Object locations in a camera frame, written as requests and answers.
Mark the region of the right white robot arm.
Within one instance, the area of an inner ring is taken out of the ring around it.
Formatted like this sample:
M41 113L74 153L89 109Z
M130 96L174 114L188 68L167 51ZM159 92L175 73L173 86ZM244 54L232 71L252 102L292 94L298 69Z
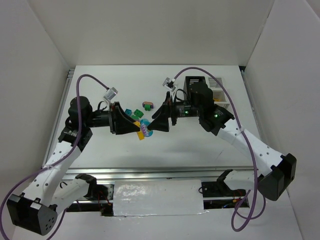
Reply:
M262 142L242 128L234 114L214 102L213 91L204 82L196 82L187 91L189 97L177 102L168 92L161 107L152 116L150 131L168 132L178 118L198 117L199 124L209 133L228 142L253 163L253 176L236 175L226 170L218 181L230 190L258 190L265 198L277 201L296 174L297 159Z

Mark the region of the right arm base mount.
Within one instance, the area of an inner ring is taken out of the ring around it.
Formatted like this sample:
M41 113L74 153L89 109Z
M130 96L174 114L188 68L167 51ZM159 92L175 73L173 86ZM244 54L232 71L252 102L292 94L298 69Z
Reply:
M217 181L202 182L198 192L203 197L205 210L234 209L247 193L244 189L230 190Z

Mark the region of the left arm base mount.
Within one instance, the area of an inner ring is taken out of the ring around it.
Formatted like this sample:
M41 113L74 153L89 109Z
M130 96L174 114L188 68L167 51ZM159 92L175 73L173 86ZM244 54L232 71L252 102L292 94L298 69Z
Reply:
M85 173L78 174L75 179L85 181L88 184L88 190L86 191L84 198L87 201L96 204L102 216L111 217L114 215L114 184L98 183L94 176Z

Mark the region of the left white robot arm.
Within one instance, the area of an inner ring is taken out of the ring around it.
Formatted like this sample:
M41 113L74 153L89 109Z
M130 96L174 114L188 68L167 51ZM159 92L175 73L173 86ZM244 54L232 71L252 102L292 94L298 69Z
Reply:
M71 164L89 143L92 128L96 127L109 127L116 135L140 130L119 102L112 103L109 110L93 110L86 97L74 98L65 127L46 165L22 193L11 194L6 202L15 226L45 236L53 229L58 215L74 201L80 198L98 201L108 196L108 188L86 173L80 173L66 186L60 186Z

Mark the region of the yellow rectangular lego brick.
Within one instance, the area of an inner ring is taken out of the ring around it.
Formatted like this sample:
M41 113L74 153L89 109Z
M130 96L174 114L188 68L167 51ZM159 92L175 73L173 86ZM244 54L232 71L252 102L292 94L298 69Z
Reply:
M141 141L145 138L142 130L141 130L141 125L140 125L140 122L139 121L135 121L134 124L139 128L139 131L137 131L137 136L138 136L138 139Z

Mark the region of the teal flower printed lego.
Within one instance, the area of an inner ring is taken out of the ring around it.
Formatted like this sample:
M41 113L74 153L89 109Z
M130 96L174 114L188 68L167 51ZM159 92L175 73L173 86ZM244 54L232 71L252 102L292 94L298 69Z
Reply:
M148 138L153 135L153 131L148 129L150 121L146 118L140 120L140 129L144 135L144 137Z

